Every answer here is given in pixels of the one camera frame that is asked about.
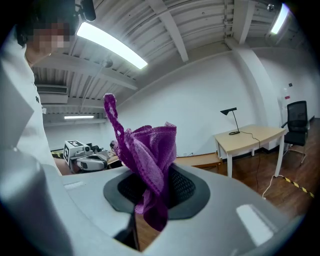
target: air conditioner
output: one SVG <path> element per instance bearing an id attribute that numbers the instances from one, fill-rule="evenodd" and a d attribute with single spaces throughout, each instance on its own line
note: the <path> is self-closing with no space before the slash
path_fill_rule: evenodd
<path id="1" fill-rule="evenodd" d="M 42 104 L 67 104 L 68 88 L 64 85 L 36 84 Z"/>

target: white lab coat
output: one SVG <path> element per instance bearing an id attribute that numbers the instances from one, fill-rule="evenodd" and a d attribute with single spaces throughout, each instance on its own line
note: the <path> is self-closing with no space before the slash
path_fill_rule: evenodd
<path id="1" fill-rule="evenodd" d="M 26 45 L 22 47 L 18 44 L 14 27 L 3 43 L 0 52 L 1 72 L 8 77 L 11 86 L 18 90 L 23 99 L 33 109 L 33 114 L 24 128 L 16 148 L 23 153 L 32 155 L 41 164 L 54 166 L 60 174 L 49 149 L 43 125 L 41 100 L 35 86 L 35 77 L 25 59 L 26 48 Z M 21 112 L 14 112 L 12 118 L 18 119 L 23 113 L 23 109 L 21 109 Z"/>

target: table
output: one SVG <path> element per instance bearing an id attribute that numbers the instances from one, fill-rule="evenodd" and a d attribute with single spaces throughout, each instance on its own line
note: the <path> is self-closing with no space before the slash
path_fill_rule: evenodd
<path id="1" fill-rule="evenodd" d="M 218 151 L 216 151 L 215 153 L 177 157 L 174 163 L 198 168 L 216 166 L 219 169 L 219 165 L 222 165 L 222 159 L 218 156 Z"/>
<path id="2" fill-rule="evenodd" d="M 255 148 L 259 147 L 259 142 L 254 138 L 257 138 L 260 141 L 260 145 L 280 138 L 278 161 L 274 173 L 274 175 L 277 177 L 280 172 L 284 153 L 286 129 L 250 124 L 239 128 L 239 131 L 241 131 L 240 133 L 229 135 L 230 132 L 234 131 L 235 130 L 227 131 L 214 136 L 219 157 L 221 156 L 220 148 L 222 148 L 226 153 L 228 177 L 232 177 L 232 156 L 234 154 L 243 152 L 245 150 L 251 150 L 251 155 L 254 156 Z"/>
<path id="3" fill-rule="evenodd" d="M 119 161 L 119 158 L 117 156 L 112 156 L 107 160 L 107 163 L 108 163 L 108 165 L 111 165 L 116 161 Z"/>

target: ceiling light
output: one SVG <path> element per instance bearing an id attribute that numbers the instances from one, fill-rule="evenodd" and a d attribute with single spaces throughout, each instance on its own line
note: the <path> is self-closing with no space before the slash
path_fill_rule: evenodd
<path id="1" fill-rule="evenodd" d="M 118 54 L 128 62 L 135 65 L 137 68 L 142 69 L 146 63 L 138 54 L 131 50 L 128 46 L 124 45 L 112 35 L 104 32 L 89 23 L 83 22 L 77 31 L 77 36 L 88 39 L 98 45 L 101 45 L 110 51 Z"/>
<path id="2" fill-rule="evenodd" d="M 289 13 L 289 8 L 283 3 L 279 16 L 276 19 L 276 22 L 274 23 L 273 28 L 271 29 L 271 33 L 277 34 L 279 32 L 280 28 L 282 27 L 282 25 L 284 24 L 288 16 L 288 13 Z"/>
<path id="3" fill-rule="evenodd" d="M 91 119 L 94 118 L 93 115 L 66 115 L 64 119 Z"/>

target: security camera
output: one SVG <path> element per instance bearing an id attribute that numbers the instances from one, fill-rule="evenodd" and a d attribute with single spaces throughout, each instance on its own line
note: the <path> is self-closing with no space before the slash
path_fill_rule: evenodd
<path id="1" fill-rule="evenodd" d="M 266 7 L 266 9 L 269 11 L 269 12 L 273 12 L 275 10 L 275 6 L 271 3 L 268 4 L 268 6 Z"/>

